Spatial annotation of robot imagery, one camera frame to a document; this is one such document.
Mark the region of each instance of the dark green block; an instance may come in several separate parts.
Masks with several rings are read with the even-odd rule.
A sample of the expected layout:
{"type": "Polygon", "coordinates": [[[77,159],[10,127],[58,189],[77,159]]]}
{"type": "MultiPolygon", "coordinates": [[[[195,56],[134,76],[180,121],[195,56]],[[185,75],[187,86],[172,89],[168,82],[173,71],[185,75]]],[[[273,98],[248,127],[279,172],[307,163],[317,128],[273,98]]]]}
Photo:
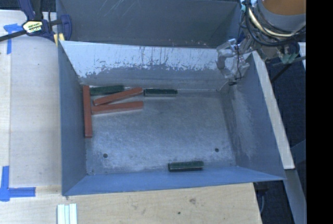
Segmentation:
{"type": "Polygon", "coordinates": [[[90,95],[107,95],[113,93],[119,93],[125,90],[123,85],[115,86],[103,86],[103,87],[92,87],[90,88],[90,95]]]}
{"type": "Polygon", "coordinates": [[[177,93],[174,89],[144,89],[144,96],[147,97],[175,97],[177,93]]]}
{"type": "Polygon", "coordinates": [[[168,163],[168,170],[170,172],[193,171],[193,170],[201,170],[201,169],[203,169],[203,161],[168,163]]]}

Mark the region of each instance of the blue tape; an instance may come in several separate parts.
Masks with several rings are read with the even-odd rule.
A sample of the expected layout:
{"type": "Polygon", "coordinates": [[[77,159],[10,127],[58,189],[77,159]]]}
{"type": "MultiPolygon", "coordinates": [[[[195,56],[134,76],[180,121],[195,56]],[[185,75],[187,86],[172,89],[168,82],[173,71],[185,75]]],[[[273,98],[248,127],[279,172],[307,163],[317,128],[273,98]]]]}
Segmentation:
{"type": "MultiPolygon", "coordinates": [[[[8,34],[11,34],[12,32],[17,32],[23,30],[23,28],[17,23],[15,24],[10,24],[10,25],[4,25],[4,29],[8,32],[8,34]]],[[[11,53],[11,39],[8,40],[7,42],[7,55],[11,53]]]]}
{"type": "Polygon", "coordinates": [[[15,197],[35,197],[36,187],[9,188],[9,166],[2,167],[0,201],[8,202],[15,197]]]}

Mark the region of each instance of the bin floor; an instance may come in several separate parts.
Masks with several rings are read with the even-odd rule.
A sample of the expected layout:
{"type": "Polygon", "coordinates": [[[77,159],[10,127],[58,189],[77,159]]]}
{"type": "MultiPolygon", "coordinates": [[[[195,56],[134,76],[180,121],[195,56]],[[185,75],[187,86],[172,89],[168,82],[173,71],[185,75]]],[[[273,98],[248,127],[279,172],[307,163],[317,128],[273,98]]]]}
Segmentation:
{"type": "Polygon", "coordinates": [[[143,109],[93,116],[87,174],[167,170],[172,161],[236,165],[219,92],[179,90],[176,97],[126,102],[137,100],[143,109]]]}

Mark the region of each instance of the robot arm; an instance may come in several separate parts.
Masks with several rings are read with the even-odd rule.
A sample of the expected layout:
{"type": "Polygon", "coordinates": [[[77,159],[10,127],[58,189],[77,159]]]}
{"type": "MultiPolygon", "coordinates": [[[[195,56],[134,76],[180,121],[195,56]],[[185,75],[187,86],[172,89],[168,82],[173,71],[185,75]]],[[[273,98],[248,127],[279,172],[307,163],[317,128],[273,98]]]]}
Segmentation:
{"type": "Polygon", "coordinates": [[[280,58],[283,64],[290,64],[295,60],[298,42],[306,33],[306,0],[244,0],[240,29],[242,39],[217,48],[217,65],[231,83],[244,75],[241,72],[248,67],[244,56],[251,51],[257,51],[264,61],[280,58]],[[230,58],[233,65],[227,68],[230,58]]]}

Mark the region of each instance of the plywood surface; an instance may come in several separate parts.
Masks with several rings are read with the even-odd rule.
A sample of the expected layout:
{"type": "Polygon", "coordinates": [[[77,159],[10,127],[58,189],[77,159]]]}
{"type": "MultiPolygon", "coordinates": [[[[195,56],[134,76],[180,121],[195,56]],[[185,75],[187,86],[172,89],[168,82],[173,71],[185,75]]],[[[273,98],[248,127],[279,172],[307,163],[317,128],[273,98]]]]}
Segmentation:
{"type": "Polygon", "coordinates": [[[253,184],[62,197],[60,186],[0,204],[1,224],[56,223],[58,204],[76,203],[78,223],[262,223],[253,184]]]}

